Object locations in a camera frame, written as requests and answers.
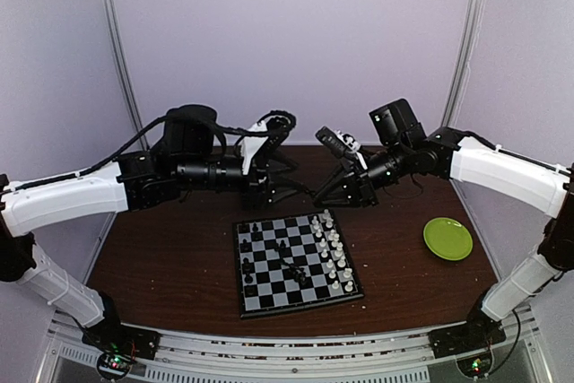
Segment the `black chess pieces pile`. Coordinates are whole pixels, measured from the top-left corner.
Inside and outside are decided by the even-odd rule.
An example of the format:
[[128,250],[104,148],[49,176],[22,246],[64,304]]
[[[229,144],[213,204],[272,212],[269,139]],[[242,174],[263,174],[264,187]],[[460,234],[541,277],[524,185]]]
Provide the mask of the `black chess pieces pile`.
[[299,286],[303,286],[308,280],[305,269],[300,265],[296,265],[295,263],[286,260],[287,258],[286,252],[288,251],[288,249],[285,243],[283,241],[281,243],[275,242],[274,251],[278,255],[278,260],[280,264],[287,267],[288,273],[291,275],[291,278]]

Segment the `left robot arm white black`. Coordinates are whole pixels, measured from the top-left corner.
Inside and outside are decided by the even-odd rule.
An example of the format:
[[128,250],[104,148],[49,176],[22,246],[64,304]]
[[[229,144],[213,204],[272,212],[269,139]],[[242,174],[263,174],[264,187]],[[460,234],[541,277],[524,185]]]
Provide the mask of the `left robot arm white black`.
[[[136,138],[162,125],[151,148],[130,152]],[[295,162],[278,149],[296,117],[272,110],[250,128],[222,126],[214,109],[170,109],[135,138],[95,165],[54,177],[11,181],[1,177],[1,280],[21,283],[72,316],[111,351],[129,333],[113,300],[75,280],[54,264],[34,239],[37,228],[100,213],[135,212],[187,196],[193,190],[232,191],[248,209],[265,208],[307,188],[283,178]]]

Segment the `aluminium corner post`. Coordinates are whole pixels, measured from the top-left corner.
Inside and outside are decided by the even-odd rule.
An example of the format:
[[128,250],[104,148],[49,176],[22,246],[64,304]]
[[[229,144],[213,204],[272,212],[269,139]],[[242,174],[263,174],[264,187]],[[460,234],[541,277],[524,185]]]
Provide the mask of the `aluminium corner post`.
[[140,110],[137,106],[131,77],[128,71],[126,55],[122,44],[120,28],[117,19],[115,0],[102,0],[102,4],[108,26],[114,65],[116,67],[120,89],[126,103],[128,117],[134,130],[139,132],[144,127],[144,124]]
[[457,122],[465,88],[470,77],[470,62],[480,32],[484,0],[467,0],[465,21],[457,52],[457,60],[449,86],[441,125],[453,126]]

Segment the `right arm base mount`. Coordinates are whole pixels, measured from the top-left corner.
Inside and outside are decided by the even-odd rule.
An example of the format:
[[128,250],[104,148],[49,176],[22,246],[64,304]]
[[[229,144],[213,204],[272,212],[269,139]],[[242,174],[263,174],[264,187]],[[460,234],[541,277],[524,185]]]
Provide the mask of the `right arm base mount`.
[[491,348],[507,337],[500,322],[474,305],[462,324],[431,330],[429,342],[436,359],[456,356],[458,370],[470,379],[483,379],[493,369]]

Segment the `aluminium front rail frame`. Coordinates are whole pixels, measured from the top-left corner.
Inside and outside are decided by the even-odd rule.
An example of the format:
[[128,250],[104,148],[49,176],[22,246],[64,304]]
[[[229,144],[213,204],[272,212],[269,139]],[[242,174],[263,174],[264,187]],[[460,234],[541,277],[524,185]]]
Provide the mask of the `aluminium front rail frame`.
[[552,382],[541,334],[528,307],[502,325],[505,341],[439,357],[428,327],[371,335],[236,337],[158,330],[151,359],[138,358],[124,382],[472,382],[482,358],[486,382]]

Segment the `green plate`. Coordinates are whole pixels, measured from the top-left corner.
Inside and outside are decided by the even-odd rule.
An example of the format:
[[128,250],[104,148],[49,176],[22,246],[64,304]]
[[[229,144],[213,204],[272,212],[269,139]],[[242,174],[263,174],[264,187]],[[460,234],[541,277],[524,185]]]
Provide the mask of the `green plate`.
[[423,240],[435,256],[447,261],[460,261],[470,256],[474,248],[470,231],[460,222],[437,217],[423,228]]

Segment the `black pawn piece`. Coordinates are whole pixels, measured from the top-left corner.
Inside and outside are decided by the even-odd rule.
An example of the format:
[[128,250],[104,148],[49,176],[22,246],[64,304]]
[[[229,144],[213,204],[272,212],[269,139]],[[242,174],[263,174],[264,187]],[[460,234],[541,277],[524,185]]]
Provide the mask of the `black pawn piece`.
[[243,272],[244,274],[250,274],[250,273],[252,272],[251,266],[252,266],[252,265],[251,265],[251,262],[250,262],[246,257],[244,257],[244,258],[243,258],[243,263],[242,263],[242,266],[241,266],[242,272]]

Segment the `right aluminium corner post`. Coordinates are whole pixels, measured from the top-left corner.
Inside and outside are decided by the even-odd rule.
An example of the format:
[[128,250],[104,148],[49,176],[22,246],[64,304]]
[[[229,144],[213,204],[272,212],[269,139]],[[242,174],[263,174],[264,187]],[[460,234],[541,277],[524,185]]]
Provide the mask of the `right aluminium corner post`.
[[470,62],[480,32],[484,0],[467,0],[465,21],[457,52],[457,60],[449,86],[441,125],[453,126],[457,122],[465,88],[470,77]]

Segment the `black white chessboard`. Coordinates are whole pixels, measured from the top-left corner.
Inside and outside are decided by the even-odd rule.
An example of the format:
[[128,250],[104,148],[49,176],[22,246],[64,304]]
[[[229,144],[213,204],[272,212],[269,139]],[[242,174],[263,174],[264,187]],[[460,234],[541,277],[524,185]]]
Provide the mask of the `black white chessboard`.
[[[282,314],[331,306],[364,297],[364,290],[351,257],[351,249],[335,212],[328,209],[331,220],[325,220],[325,209],[313,213],[279,218],[241,221],[232,224],[239,316],[242,319]],[[299,286],[281,265],[274,243],[284,242],[286,260],[300,265],[308,277]],[[252,272],[242,272],[243,258],[251,262]],[[344,278],[344,269],[352,276]],[[334,292],[330,285],[338,281]],[[351,292],[344,285],[352,281]]]

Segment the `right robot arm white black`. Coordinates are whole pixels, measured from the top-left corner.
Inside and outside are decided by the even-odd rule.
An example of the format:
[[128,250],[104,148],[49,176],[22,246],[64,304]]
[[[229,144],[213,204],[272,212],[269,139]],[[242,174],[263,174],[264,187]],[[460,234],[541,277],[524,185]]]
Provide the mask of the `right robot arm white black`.
[[383,148],[369,153],[349,134],[321,127],[316,138],[340,161],[313,197],[317,207],[376,205],[378,189],[415,174],[470,183],[534,207],[550,221],[542,242],[477,301],[460,328],[465,347],[480,347],[494,323],[559,274],[573,268],[573,169],[510,152],[475,132],[443,126],[426,134],[409,102],[369,113]]

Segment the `left aluminium corner post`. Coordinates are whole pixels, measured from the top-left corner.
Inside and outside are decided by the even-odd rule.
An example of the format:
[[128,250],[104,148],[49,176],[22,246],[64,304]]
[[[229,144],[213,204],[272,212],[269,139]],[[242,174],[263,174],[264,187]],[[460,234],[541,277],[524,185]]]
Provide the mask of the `left aluminium corner post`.
[[116,67],[120,89],[126,103],[128,117],[134,130],[139,132],[144,127],[144,124],[140,110],[137,106],[131,77],[128,71],[126,55],[122,44],[120,28],[117,19],[115,0],[102,0],[102,4],[108,26],[114,65]]

